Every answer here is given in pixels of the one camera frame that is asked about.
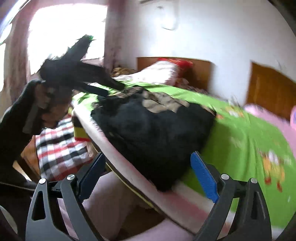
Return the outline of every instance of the checkered blanket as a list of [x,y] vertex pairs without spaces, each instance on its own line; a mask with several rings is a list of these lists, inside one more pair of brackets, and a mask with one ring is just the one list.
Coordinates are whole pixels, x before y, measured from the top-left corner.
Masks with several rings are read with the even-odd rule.
[[41,177],[49,181],[62,180],[91,162],[86,143],[75,140],[70,115],[61,120],[56,129],[44,129],[36,136]]

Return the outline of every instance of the pink curtain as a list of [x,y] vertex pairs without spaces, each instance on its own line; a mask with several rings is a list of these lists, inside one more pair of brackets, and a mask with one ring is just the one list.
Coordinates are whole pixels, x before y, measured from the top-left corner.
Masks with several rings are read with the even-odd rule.
[[37,11],[38,0],[31,0],[14,18],[6,39],[3,90],[15,102],[27,83],[28,28]]
[[111,72],[119,61],[120,43],[123,27],[123,13],[126,0],[109,0],[105,26],[104,66]]

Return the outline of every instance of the window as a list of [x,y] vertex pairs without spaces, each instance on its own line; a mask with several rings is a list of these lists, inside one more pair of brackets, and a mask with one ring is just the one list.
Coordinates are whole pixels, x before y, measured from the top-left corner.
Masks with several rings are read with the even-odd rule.
[[107,6],[98,4],[63,4],[39,9],[29,27],[31,74],[49,56],[62,56],[85,34],[94,37],[85,59],[103,57],[106,15]]
[[8,35],[10,34],[12,28],[12,23],[9,24],[3,31],[0,37],[0,91],[3,90],[4,86],[4,54],[5,54],[5,47],[6,43],[3,43]]

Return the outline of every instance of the cartoon print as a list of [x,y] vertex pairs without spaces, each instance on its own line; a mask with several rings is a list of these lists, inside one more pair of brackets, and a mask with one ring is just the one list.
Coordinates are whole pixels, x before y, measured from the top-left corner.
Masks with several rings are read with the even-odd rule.
[[284,156],[284,163],[285,165],[292,165],[292,160],[288,155]]
[[234,137],[230,137],[230,142],[232,142],[232,144],[236,147],[236,148],[240,148],[242,149],[243,148],[243,142],[240,141],[239,139],[236,139]]
[[283,187],[281,183],[285,180],[285,170],[284,170],[284,161],[280,159],[273,150],[269,150],[268,153],[264,153],[258,150],[259,154],[263,158],[263,168],[265,172],[264,182],[266,185],[271,184],[271,178],[274,177],[277,179],[276,187],[279,192],[283,192]]
[[274,144],[275,144],[276,146],[279,146],[279,142],[278,142],[278,141],[274,140],[273,142],[274,142]]
[[225,110],[231,115],[235,117],[244,117],[244,113],[237,107],[234,107],[232,105],[226,106]]

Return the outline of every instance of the pink blanket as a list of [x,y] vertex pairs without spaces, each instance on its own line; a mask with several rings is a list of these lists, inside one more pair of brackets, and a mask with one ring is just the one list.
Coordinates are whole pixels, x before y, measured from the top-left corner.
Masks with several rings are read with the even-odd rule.
[[261,106],[248,104],[244,107],[244,110],[250,114],[263,119],[270,124],[276,126],[283,134],[285,139],[290,145],[293,155],[296,159],[296,130],[290,126],[290,122],[276,116]]

